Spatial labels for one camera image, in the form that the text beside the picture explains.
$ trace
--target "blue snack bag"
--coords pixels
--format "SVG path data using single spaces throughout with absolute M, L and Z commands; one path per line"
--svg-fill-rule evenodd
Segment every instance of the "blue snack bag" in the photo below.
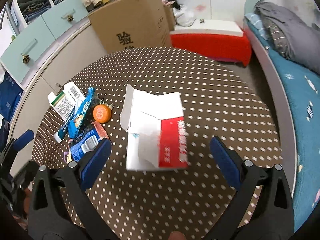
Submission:
M 75 115 L 68 124 L 68 131 L 71 139 L 74 139 L 79 134 L 82 122 L 85 118 L 88 109 L 90 108 L 94 92 L 95 88 L 88 88 L 88 95 L 86 96 L 85 100 L 82 102 L 79 109 L 76 111 Z

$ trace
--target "metal pole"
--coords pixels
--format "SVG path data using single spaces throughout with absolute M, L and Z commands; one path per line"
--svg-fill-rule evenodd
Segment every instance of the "metal pole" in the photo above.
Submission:
M 4 8 L 0 14 L 0 30 L 2 29 L 3 18 L 4 18 Z
M 5 12 L 7 13 L 7 16 L 8 16 L 9 22 L 12 26 L 12 29 L 17 36 L 20 33 L 20 31 L 19 31 L 19 29 L 13 19 L 8 2 L 5 4 L 4 9 L 5 9 Z

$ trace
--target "polka dot tablecloth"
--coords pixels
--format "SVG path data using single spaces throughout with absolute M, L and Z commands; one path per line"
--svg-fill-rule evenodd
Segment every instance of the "polka dot tablecloth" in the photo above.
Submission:
M 112 230 L 125 240 L 164 239 L 172 231 L 200 239 L 224 212 L 235 191 L 228 186 L 209 151 L 217 135 L 243 159 L 272 167 L 281 162 L 279 138 L 267 106 L 239 76 L 217 61 L 175 48 L 140 48 L 105 56 L 71 79 L 85 94 L 115 105 L 104 128 L 113 142 L 110 159 L 87 195 Z M 189 167 L 186 170 L 126 170 L 127 133 L 121 128 L 126 85 L 155 95 L 180 92 L 184 109 Z M 50 168 L 64 167 L 67 140 L 53 135 L 63 121 L 50 107 L 33 148 L 32 158 Z M 248 223 L 258 200 L 257 187 L 241 225 Z M 76 210 L 61 190 L 71 218 Z

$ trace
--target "striped pillow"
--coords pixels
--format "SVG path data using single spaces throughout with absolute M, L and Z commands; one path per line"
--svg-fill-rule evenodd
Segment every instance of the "striped pillow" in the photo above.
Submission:
M 270 35 L 268 34 L 268 31 L 263 27 L 262 21 L 258 14 L 247 13 L 245 17 L 254 25 L 254 27 L 257 28 L 262 38 L 264 38 L 266 41 L 272 40 Z

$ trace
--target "toothpaste tube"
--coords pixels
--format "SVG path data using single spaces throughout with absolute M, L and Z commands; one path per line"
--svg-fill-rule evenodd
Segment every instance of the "toothpaste tube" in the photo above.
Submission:
M 75 107 L 73 107 L 73 109 L 71 110 L 65 123 L 60 127 L 60 129 L 53 136 L 58 143 L 61 143 L 64 137 L 66 136 L 69 122 L 71 121 L 74 115 L 75 115 Z

